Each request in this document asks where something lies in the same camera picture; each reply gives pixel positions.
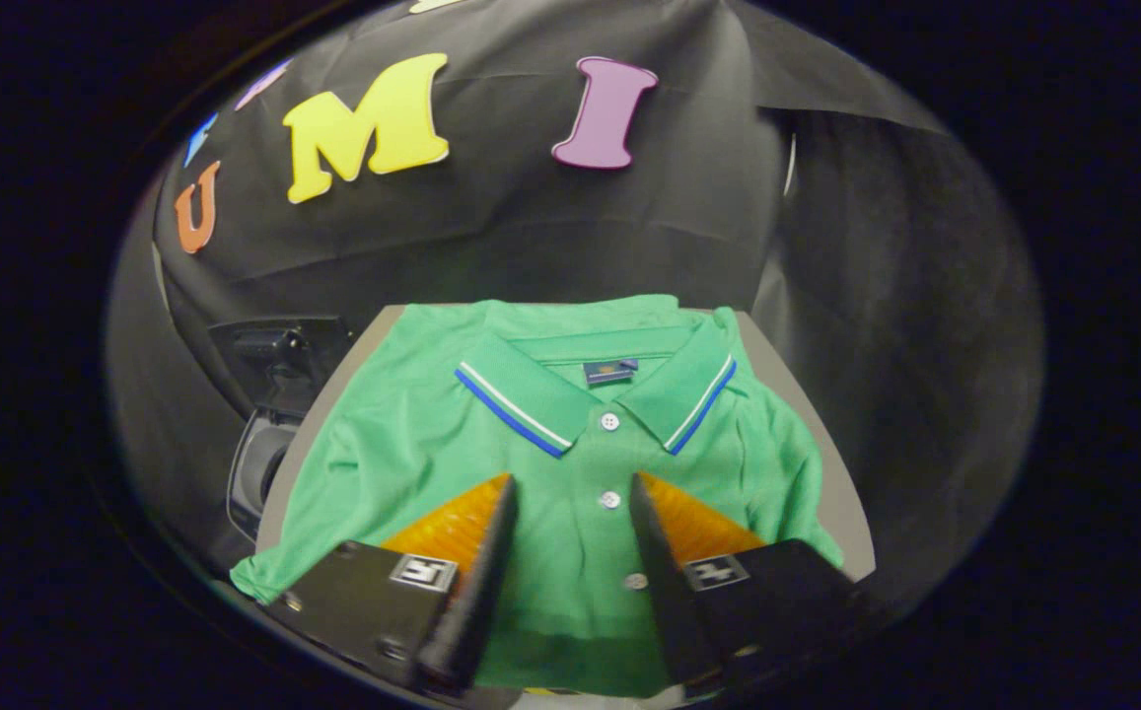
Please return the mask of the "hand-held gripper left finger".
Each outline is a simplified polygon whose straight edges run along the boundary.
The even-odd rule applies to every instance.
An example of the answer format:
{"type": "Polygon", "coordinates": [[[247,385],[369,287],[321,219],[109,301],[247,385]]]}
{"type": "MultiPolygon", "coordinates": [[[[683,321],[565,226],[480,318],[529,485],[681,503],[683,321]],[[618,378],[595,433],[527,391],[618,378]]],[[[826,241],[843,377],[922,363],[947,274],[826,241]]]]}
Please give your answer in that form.
{"type": "Polygon", "coordinates": [[[382,544],[335,544],[268,614],[381,681],[466,695],[487,647],[517,517],[516,481],[499,473],[382,544]]]}

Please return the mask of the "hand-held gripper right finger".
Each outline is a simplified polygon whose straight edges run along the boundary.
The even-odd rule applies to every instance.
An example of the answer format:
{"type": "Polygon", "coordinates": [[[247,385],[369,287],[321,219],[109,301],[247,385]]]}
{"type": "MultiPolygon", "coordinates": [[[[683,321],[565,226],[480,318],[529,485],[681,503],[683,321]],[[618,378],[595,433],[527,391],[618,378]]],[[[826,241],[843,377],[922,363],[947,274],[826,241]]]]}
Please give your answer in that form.
{"type": "Polygon", "coordinates": [[[866,595],[803,540],[764,543],[647,471],[630,521],[671,678],[690,696],[756,696],[868,637],[866,595]]]}

